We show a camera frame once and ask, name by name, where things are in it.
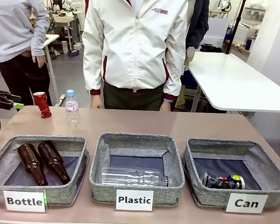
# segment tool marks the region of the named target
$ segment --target water bottle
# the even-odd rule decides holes
[[[67,90],[66,91],[66,102],[65,102],[65,109],[68,116],[68,124],[71,126],[75,126],[79,120],[79,105],[78,101],[75,97],[75,91]]]
[[[119,186],[168,187],[170,180],[157,169],[102,167],[99,173],[99,182],[100,184]]]

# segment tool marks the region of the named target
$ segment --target jacket logo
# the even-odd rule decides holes
[[[168,10],[164,10],[164,9],[161,9],[161,8],[153,8],[152,11],[155,12],[155,13],[158,13],[158,14],[165,14],[165,15],[168,14]]]

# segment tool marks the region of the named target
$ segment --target tabletop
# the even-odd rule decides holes
[[[46,34],[47,40],[44,42],[43,47],[48,46],[51,42],[57,40],[59,35],[57,34]]]
[[[54,19],[56,23],[68,23],[74,20],[74,18],[70,16],[56,16],[56,15],[54,15]]]
[[[36,106],[18,112],[0,133],[0,148],[18,134],[70,135],[87,138],[91,158],[82,189],[70,208],[51,207],[46,214],[7,212],[0,205],[0,220],[50,223],[116,223],[116,224],[271,224],[280,222],[280,207],[264,210],[262,215],[225,213],[221,208],[198,207],[188,183],[174,208],[154,207],[153,212],[115,211],[115,205],[91,200],[89,170],[98,137],[105,132],[147,133],[172,136],[180,153],[188,138],[251,140],[262,145],[280,168],[280,159],[252,125],[241,115],[181,112],[116,111],[104,109],[79,110],[77,126],[67,124],[65,108],[51,107],[52,117],[41,119]]]
[[[280,112],[280,86],[235,55],[196,52],[189,68],[216,109]]]

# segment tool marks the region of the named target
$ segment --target can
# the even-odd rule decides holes
[[[45,92],[35,92],[33,93],[35,103],[38,105],[39,110],[41,111],[41,118],[50,118],[52,113],[47,104],[47,95]]]
[[[244,190],[245,188],[244,179],[239,175],[210,177],[208,173],[205,173],[201,181],[207,188],[237,190]]]

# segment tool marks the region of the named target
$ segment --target dark green pants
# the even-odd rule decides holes
[[[104,83],[103,99],[105,109],[159,111],[164,98],[161,85],[155,89],[132,92],[127,89],[119,89],[108,83]]]

